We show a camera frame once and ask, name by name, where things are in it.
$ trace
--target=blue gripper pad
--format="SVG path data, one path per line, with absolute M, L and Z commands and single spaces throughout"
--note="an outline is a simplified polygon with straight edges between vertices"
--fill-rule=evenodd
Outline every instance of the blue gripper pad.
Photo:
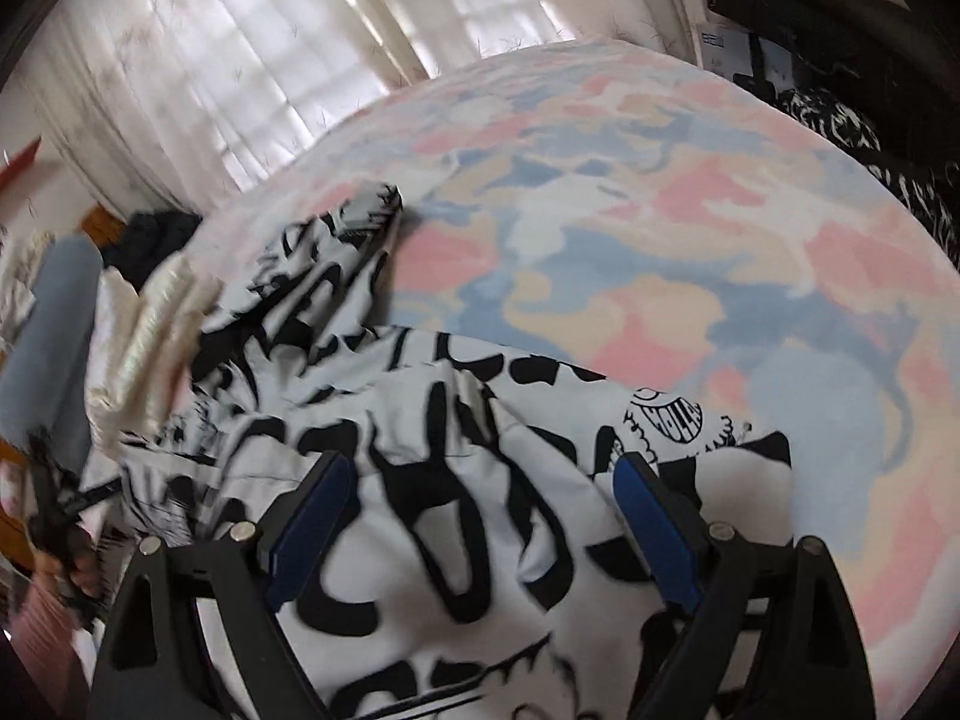
M 355 488 L 356 467 L 338 454 L 325 467 L 315 467 L 294 493 L 285 493 L 293 496 L 296 509 L 270 550 L 267 603 L 275 613 L 304 590 Z
M 656 589 L 666 602 L 693 614 L 704 596 L 699 559 L 668 511 L 666 499 L 672 494 L 639 456 L 616 462 L 613 497 L 650 566 Z

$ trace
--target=dark clothing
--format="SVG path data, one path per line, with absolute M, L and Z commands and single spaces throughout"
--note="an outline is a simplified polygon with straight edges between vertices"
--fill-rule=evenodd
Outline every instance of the dark clothing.
M 778 96 L 776 107 L 870 170 L 899 199 L 960 269 L 960 233 L 950 213 L 958 182 L 950 164 L 938 175 L 885 151 L 875 127 L 862 114 L 844 105 L 827 89 L 791 89 Z
M 181 211 L 134 214 L 120 240 L 103 250 L 104 268 L 115 268 L 138 292 L 150 274 L 187 245 L 203 221 Z

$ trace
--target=human hand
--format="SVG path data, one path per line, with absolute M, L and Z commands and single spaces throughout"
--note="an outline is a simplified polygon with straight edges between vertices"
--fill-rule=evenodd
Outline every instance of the human hand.
M 69 572 L 70 581 L 83 594 L 99 598 L 101 589 L 100 566 L 93 550 L 93 541 L 83 528 L 74 526 L 68 538 L 74 567 Z M 66 576 L 64 564 L 47 552 L 34 552 L 34 571 L 37 581 L 55 595 L 59 595 L 58 579 Z

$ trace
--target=cartoon face print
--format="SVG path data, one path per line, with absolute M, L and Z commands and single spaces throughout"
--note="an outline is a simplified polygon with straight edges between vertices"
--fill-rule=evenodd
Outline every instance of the cartoon face print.
M 630 409 L 624 421 L 637 424 L 637 412 L 653 425 L 666 439 L 677 443 L 690 443 L 704 426 L 704 412 L 696 403 L 679 395 L 641 388 L 630 398 Z

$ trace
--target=patterned cloth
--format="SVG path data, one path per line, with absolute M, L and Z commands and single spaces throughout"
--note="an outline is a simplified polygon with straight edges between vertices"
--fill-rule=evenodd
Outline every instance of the patterned cloth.
M 906 210 L 923 225 L 944 250 L 954 268 L 960 269 L 957 224 L 944 202 L 942 191 L 952 191 L 947 175 L 938 179 L 933 171 L 899 159 L 880 146 L 874 126 L 856 110 L 844 105 L 827 89 L 803 92 L 790 89 L 776 99 L 781 111 L 840 146 L 870 170 Z
M 724 507 L 748 538 L 785 543 L 789 459 L 727 448 L 749 426 L 679 395 L 366 327 L 399 224 L 395 189 L 362 191 L 287 227 L 230 285 L 192 408 L 121 455 L 131 522 L 174 545 L 220 538 L 339 450 L 356 498 L 277 615 L 335 717 L 625 717 L 671 642 L 643 635 L 664 607 L 617 516 L 611 464 L 640 453 L 707 517 Z
M 364 180 L 403 194 L 384 324 L 678 391 L 789 436 L 881 720 L 960 631 L 960 275 L 875 177 L 717 76 L 613 41 L 393 95 L 200 225 L 229 282 Z

